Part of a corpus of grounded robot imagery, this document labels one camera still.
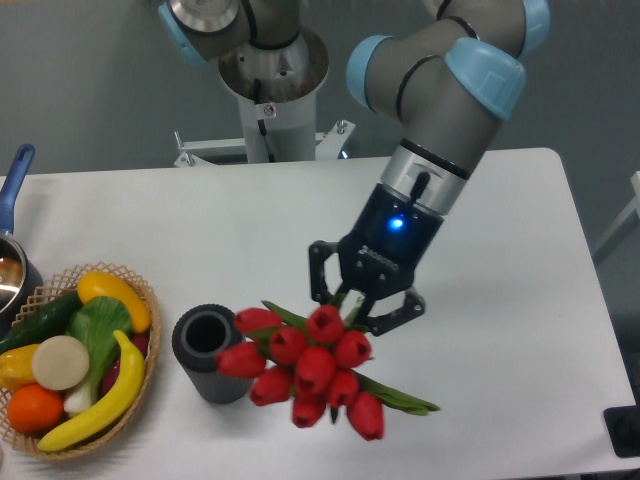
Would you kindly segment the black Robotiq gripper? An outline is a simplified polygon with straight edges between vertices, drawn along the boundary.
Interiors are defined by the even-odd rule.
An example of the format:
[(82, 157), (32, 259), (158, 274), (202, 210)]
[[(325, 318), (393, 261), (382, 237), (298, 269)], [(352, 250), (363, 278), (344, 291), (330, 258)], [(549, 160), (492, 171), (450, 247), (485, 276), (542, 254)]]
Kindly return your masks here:
[[(383, 184), (372, 191), (351, 231), (338, 243), (317, 240), (308, 248), (311, 299), (342, 305), (347, 292), (364, 296), (357, 324), (384, 335), (425, 313), (426, 302), (413, 286), (415, 269), (435, 237), (443, 217)], [(325, 263), (338, 253), (342, 282), (329, 291)], [(377, 300), (404, 291), (402, 305), (371, 316)]]

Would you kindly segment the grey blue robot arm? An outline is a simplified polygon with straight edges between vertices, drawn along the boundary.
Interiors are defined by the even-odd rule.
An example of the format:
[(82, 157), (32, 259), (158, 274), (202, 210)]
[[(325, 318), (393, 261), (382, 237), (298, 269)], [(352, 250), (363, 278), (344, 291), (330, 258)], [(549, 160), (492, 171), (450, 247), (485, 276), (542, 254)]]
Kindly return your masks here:
[[(329, 67), (296, 1), (165, 1), (168, 37), (193, 65), (215, 61), (238, 101), (251, 163), (315, 160), (316, 94)], [(361, 294), (355, 323), (382, 335), (425, 309), (414, 272), (525, 86), (522, 56), (545, 41), (544, 1), (439, 1), (435, 20), (404, 38), (362, 40), (346, 67), (350, 94), (399, 122), (403, 136), (351, 231), (309, 249), (314, 301)]]

